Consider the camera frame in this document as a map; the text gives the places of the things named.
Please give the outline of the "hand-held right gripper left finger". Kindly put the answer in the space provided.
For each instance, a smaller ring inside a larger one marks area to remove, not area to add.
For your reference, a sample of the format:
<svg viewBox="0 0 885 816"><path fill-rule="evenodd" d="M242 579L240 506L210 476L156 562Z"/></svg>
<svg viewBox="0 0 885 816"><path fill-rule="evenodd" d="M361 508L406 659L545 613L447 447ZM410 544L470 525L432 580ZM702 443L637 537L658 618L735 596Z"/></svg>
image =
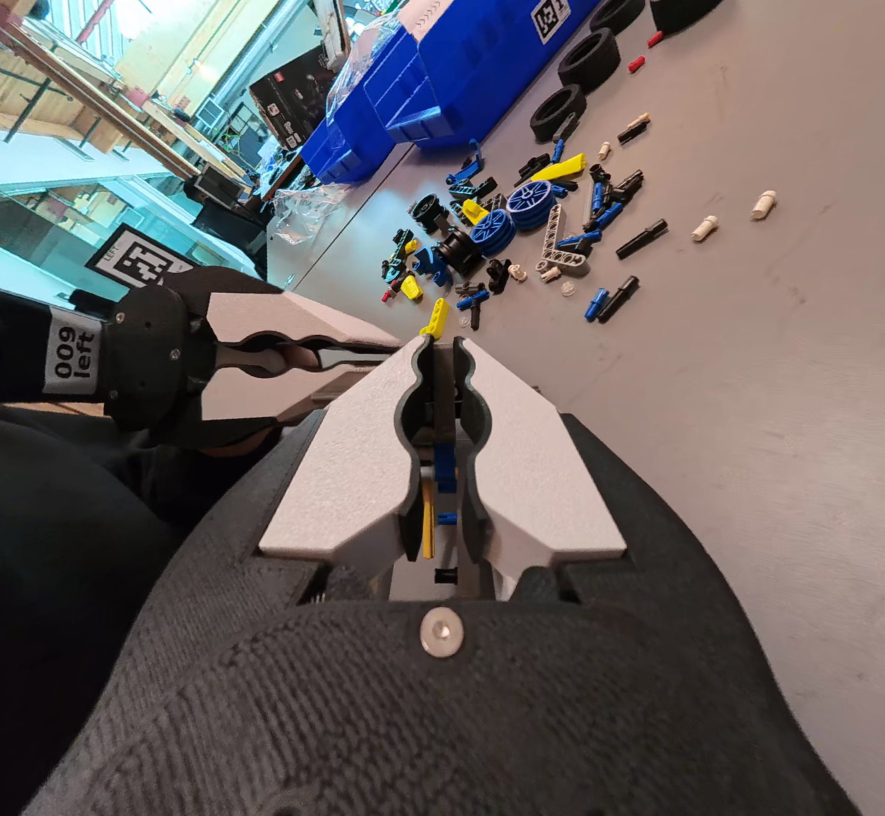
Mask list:
<svg viewBox="0 0 885 816"><path fill-rule="evenodd" d="M421 549L415 438L432 427L434 340L420 335L326 409L263 534L266 556L353 567L368 578Z"/></svg>

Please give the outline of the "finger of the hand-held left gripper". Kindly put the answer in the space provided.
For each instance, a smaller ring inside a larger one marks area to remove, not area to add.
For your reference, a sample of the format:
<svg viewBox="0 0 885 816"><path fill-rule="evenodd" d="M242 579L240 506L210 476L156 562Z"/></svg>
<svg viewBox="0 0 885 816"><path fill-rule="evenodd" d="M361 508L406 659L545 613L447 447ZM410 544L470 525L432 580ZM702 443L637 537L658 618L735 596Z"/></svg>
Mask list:
<svg viewBox="0 0 885 816"><path fill-rule="evenodd" d="M294 421L325 408L382 363L382 359L341 361L326 370L291 368L270 377L223 367L205 387L204 421Z"/></svg>
<svg viewBox="0 0 885 816"><path fill-rule="evenodd" d="M344 349L400 349L403 345L376 325L292 292L213 292L206 320L217 340L229 345L263 335Z"/></svg>

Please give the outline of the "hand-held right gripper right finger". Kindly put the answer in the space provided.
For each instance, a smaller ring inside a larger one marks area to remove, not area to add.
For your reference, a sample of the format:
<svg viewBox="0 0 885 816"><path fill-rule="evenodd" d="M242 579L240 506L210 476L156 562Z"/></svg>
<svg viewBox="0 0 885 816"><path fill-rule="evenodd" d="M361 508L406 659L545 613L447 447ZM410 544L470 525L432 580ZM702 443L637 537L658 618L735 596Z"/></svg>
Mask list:
<svg viewBox="0 0 885 816"><path fill-rule="evenodd" d="M471 339L452 344L471 443L461 473L470 559L530 567L618 559L625 540L556 407Z"/></svg>

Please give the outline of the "blue grey lego sub-assembly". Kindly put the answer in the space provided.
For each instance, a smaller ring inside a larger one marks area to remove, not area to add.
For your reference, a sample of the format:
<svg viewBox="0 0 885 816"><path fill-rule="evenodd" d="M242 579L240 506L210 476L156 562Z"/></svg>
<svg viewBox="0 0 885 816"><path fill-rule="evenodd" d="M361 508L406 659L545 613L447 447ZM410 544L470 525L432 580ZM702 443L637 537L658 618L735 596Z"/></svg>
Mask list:
<svg viewBox="0 0 885 816"><path fill-rule="evenodd" d="M481 570L468 554L463 533L466 461L472 441L462 425L464 387L456 345L428 339L424 424L416 434L419 455L418 560L439 597L476 597Z"/></svg>

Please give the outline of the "pile of loose lego pieces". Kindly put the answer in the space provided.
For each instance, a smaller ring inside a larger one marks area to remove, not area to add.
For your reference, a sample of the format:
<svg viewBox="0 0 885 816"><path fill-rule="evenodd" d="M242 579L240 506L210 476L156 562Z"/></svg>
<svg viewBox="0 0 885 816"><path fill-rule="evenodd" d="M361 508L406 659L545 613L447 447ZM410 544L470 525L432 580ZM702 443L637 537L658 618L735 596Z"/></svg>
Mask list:
<svg viewBox="0 0 885 816"><path fill-rule="evenodd" d="M416 253L389 264L409 280L410 299L372 269L362 309L393 330L417 331L418 314L448 295L450 316L469 317L481 295L487 331L514 337L536 354L547 346L574 355L584 345L656 357L702 343L735 325L762 301L749 297L779 224L777 198L757 180L738 123L716 109L629 104L625 116L584 117L567 140L539 154L544 176L512 188L503 157L489 153L493 194L467 196L447 235L427 237L405 213L378 215L379 238L412 229ZM463 276L437 245L451 236Z"/></svg>

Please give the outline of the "person's left hand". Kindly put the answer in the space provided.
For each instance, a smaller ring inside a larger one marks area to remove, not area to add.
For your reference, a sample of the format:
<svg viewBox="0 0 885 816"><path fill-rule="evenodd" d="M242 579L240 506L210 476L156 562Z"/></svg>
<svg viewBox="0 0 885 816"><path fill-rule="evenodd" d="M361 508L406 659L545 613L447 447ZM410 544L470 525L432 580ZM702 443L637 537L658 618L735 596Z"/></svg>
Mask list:
<svg viewBox="0 0 885 816"><path fill-rule="evenodd" d="M273 372L276 375L292 369L308 372L320 372L323 369L318 353L308 347L284 343L273 347L272 351L280 358L274 363Z"/></svg>

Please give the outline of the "black white marker sign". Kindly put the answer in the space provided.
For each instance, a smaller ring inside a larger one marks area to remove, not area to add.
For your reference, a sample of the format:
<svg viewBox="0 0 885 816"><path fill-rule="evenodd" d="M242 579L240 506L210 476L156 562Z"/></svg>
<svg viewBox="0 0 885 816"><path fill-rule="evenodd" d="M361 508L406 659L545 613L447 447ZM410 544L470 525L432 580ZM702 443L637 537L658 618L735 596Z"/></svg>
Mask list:
<svg viewBox="0 0 885 816"><path fill-rule="evenodd" d="M131 289L162 286L167 276L190 271L196 264L131 225L122 224L83 266Z"/></svg>

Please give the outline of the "clear plastic bag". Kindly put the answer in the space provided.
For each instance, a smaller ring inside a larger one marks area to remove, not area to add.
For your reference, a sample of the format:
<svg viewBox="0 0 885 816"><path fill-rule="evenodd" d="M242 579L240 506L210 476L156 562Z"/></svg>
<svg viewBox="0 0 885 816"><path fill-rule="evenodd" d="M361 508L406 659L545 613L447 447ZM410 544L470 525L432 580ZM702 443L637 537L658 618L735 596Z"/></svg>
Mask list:
<svg viewBox="0 0 885 816"><path fill-rule="evenodd" d="M379 16L366 26L351 44L350 53L338 72L326 98L326 118L331 119L372 66L380 62L391 40L404 25L399 12Z"/></svg>
<svg viewBox="0 0 885 816"><path fill-rule="evenodd" d="M279 190L271 201L268 240L280 239L291 246L312 242L348 193L345 185Z"/></svg>

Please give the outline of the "blue storage bin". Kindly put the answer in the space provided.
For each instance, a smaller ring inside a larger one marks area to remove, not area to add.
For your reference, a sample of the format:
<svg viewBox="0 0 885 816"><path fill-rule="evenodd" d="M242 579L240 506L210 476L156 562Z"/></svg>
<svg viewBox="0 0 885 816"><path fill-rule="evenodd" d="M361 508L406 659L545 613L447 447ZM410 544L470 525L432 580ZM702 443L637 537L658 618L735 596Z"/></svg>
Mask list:
<svg viewBox="0 0 885 816"><path fill-rule="evenodd" d="M366 95L393 141L482 140L603 0L454 0L425 38L406 30Z"/></svg>
<svg viewBox="0 0 885 816"><path fill-rule="evenodd" d="M367 132L358 130L356 140L326 120L313 131L299 156L323 185L351 185L371 178L383 165L395 143L374 121Z"/></svg>

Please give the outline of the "black cardboard box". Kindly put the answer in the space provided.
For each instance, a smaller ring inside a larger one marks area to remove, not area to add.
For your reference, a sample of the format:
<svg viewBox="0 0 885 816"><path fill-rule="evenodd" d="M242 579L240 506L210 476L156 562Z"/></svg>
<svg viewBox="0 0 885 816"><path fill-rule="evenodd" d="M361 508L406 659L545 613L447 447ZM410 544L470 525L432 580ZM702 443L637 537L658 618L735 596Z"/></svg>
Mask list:
<svg viewBox="0 0 885 816"><path fill-rule="evenodd" d="M326 117L335 78L320 44L254 82L249 95L279 144L299 149Z"/></svg>

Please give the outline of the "person's dark clothed torso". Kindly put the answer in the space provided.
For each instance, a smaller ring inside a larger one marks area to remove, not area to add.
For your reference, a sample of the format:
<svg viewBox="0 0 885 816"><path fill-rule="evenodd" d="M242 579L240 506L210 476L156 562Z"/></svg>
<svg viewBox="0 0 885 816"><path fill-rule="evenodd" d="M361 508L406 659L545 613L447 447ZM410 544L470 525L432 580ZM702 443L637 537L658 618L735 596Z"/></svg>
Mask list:
<svg viewBox="0 0 885 816"><path fill-rule="evenodd" d="M2 814L81 730L171 556L281 434L202 452L2 406Z"/></svg>

